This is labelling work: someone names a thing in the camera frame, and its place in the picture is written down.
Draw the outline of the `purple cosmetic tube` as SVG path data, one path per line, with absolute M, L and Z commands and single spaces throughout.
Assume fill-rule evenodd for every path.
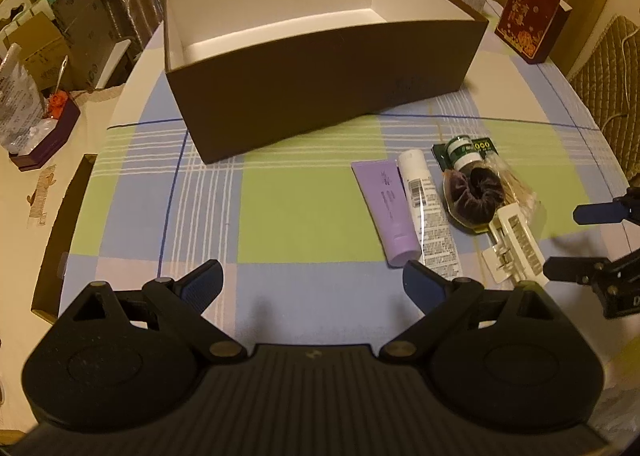
M 421 246 L 396 162 L 352 162 L 352 171 L 381 240 L 387 264 L 403 267 L 419 259 Z

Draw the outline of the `stacked brown cardboard boxes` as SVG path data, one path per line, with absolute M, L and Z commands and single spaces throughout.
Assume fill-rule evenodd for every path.
M 1 30 L 1 54 L 20 46 L 20 58 L 40 90 L 55 84 L 64 59 L 62 85 L 94 90 L 116 42 L 102 0 L 40 0 Z

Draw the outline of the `bag of cotton swabs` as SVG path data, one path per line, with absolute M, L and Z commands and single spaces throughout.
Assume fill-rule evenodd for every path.
M 506 196 L 506 204 L 518 205 L 528 227 L 534 236 L 539 238 L 546 223 L 547 212 L 538 194 L 495 151 L 486 153 L 485 162 L 498 175 Z

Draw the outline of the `clear plastic bag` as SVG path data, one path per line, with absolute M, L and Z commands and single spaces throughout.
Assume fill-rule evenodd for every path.
M 22 48 L 13 43 L 1 63 L 1 147 L 19 155 L 30 130 L 44 117 L 46 104 L 20 59 Z

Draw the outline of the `green carded tape pack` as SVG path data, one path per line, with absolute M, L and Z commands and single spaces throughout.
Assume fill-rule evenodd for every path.
M 446 143 L 435 144 L 432 153 L 442 171 L 462 171 L 469 165 L 484 161 L 488 153 L 497 153 L 497 149 L 489 137 L 458 135 Z

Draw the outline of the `white cosmetic tube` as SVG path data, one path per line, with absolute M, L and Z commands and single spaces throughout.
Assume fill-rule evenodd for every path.
M 397 165 L 421 246 L 420 262 L 447 279 L 461 276 L 458 250 L 423 151 L 404 151 L 398 156 Z

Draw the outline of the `plaid tablecloth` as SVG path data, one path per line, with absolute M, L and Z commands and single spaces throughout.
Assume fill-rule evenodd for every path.
M 204 164 L 164 72 L 155 33 L 107 127 L 79 213 L 61 301 L 105 280 L 137 289 L 209 259 L 224 291 L 207 318 L 246 346 L 380 346 L 418 319 L 385 261 L 352 164 L 487 137 L 536 191 L 548 257 L 618 259 L 629 223 L 579 226 L 574 208 L 626 190 L 612 150 L 564 75 L 531 66 L 487 31 L 456 93 Z

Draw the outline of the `dark brown velvet scrunchie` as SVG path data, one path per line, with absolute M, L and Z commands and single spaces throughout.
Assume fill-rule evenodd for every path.
M 449 214 L 469 229 L 486 227 L 506 201 L 499 176 L 490 168 L 472 168 L 468 174 L 446 170 L 442 183 Z

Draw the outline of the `white plastic clip tool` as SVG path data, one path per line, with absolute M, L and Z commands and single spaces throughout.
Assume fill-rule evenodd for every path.
M 494 244 L 483 251 L 483 259 L 496 283 L 548 283 L 544 256 L 516 203 L 498 208 L 489 232 Z

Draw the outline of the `large brown cardboard box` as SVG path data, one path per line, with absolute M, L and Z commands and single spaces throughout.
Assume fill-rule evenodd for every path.
M 488 26 L 462 0 L 164 0 L 165 73 L 214 163 L 459 90 Z

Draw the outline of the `quilted brown chair cushion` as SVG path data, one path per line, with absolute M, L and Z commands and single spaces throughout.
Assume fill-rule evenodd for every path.
M 639 27 L 612 19 L 570 85 L 589 109 L 631 185 L 639 185 Z

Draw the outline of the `dark red tray box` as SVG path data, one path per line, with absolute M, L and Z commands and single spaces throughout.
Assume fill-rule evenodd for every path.
M 36 125 L 28 138 L 26 153 L 9 155 L 21 172 L 42 168 L 66 144 L 80 117 L 79 107 L 65 90 L 50 97 L 48 109 L 49 116 Z

